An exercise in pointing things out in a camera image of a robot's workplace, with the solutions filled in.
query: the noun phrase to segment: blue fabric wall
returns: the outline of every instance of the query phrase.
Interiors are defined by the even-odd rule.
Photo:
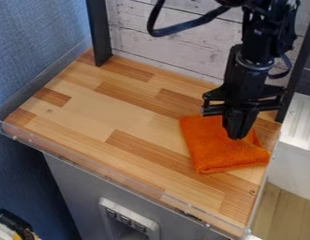
[[[89,34],[84,0],[0,0],[0,105]],[[42,239],[79,239],[43,156],[1,135],[0,208]]]

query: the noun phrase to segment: black cable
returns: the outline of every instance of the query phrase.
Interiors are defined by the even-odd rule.
[[[171,34],[176,34],[179,32],[182,32],[186,29],[189,28],[193,28],[196,26],[200,26],[203,25],[205,23],[211,22],[213,19],[215,19],[217,16],[227,12],[230,7],[218,7],[208,13],[206,13],[205,15],[192,20],[192,21],[188,21],[188,22],[182,22],[179,24],[175,24],[173,26],[169,26],[169,27],[164,27],[164,28],[159,28],[159,29],[154,29],[155,28],[155,22],[160,14],[160,11],[162,9],[162,7],[164,6],[166,0],[157,0],[154,9],[152,10],[148,23],[147,23],[147,30],[149,32],[149,34],[152,37],[164,37],[167,35],[171,35]]]
[[[281,79],[281,78],[286,77],[292,69],[292,63],[291,63],[290,59],[285,54],[281,55],[281,59],[283,60],[283,62],[287,66],[287,70],[284,72],[281,72],[281,73],[277,73],[277,74],[268,74],[268,77],[272,80],[273,79]]]

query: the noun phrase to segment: transparent plastic border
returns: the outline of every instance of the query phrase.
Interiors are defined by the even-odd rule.
[[[107,182],[128,189],[137,195],[143,195],[145,198],[150,198],[155,203],[164,204],[165,207],[168,207],[172,211],[177,210],[177,213],[182,212],[184,216],[202,219],[202,221],[199,221],[202,223],[202,226],[208,226],[211,230],[221,233],[226,237],[231,237],[233,239],[245,239],[245,237],[250,233],[249,230],[239,228],[238,226],[210,214],[195,205],[184,202],[177,197],[167,194],[155,187],[135,180],[134,178],[114,170],[99,161],[80,155],[54,142],[43,139],[30,131],[13,126],[2,120],[0,120],[0,133],[14,141],[18,141],[19,143],[35,148],[44,154],[59,158],[60,160],[69,162],[70,164],[79,166],[80,168],[84,168],[87,172],[96,175]],[[160,195],[160,199],[165,199],[165,201],[161,202],[156,199],[155,196],[157,195]]]
[[[245,239],[250,234],[250,231],[247,228],[240,228],[231,222],[198,208],[195,205],[182,201],[158,188],[142,183],[133,177],[114,170],[99,161],[90,159],[47,139],[43,139],[28,130],[5,122],[5,119],[10,113],[13,113],[57,73],[69,65],[76,57],[81,55],[90,46],[90,44],[91,39],[88,37],[66,54],[61,56],[52,65],[38,74],[38,76],[30,81],[24,88],[8,99],[0,107],[0,133],[10,139],[13,139],[14,141],[18,141],[35,148],[44,154],[59,158],[60,160],[74,166],[78,166],[80,169],[114,184],[115,186],[129,190],[145,199],[151,200],[158,205],[168,208],[177,214],[182,214],[183,216],[189,217],[190,219],[197,221],[197,223],[202,224],[203,227],[209,227],[212,231],[218,232],[231,239]]]

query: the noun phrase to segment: wooden tabletop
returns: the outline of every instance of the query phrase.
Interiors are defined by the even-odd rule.
[[[117,56],[95,67],[87,52],[5,120],[30,137],[6,131],[240,236],[266,168],[195,173],[179,127],[213,88]],[[255,128],[273,151],[280,125],[264,113]]]

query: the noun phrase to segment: orange cloth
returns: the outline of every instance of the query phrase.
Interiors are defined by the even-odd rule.
[[[198,173],[216,173],[267,165],[270,154],[261,148],[252,129],[242,140],[228,138],[222,116],[191,116],[181,120],[185,141]]]

